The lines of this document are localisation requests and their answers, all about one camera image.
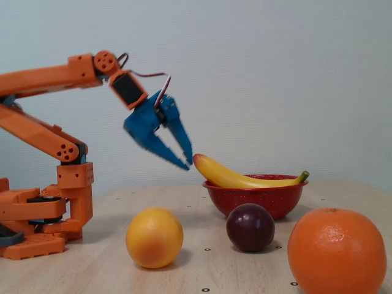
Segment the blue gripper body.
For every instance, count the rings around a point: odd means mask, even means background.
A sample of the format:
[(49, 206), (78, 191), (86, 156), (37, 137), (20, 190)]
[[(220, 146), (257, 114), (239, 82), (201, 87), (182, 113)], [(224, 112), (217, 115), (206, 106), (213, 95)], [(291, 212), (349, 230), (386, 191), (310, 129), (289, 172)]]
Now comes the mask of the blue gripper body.
[(166, 123), (164, 114), (155, 103), (160, 91), (147, 98), (140, 106), (134, 108), (123, 124), (123, 128), (143, 149), (148, 151), (165, 151), (167, 146), (155, 134)]

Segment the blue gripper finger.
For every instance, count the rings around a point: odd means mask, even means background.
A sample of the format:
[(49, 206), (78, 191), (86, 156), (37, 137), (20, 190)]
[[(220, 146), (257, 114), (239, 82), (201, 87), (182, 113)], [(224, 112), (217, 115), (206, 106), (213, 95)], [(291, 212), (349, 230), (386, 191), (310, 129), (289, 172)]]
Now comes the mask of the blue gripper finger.
[(180, 158), (178, 158), (158, 136), (149, 134), (143, 141), (143, 144), (148, 151), (151, 151), (169, 163), (177, 166), (178, 168), (182, 168), (183, 170), (189, 170), (189, 167)]
[(181, 147), (188, 165), (193, 164), (192, 143), (181, 122), (177, 104), (172, 96), (164, 94), (159, 102), (159, 114), (163, 125), (169, 129)]

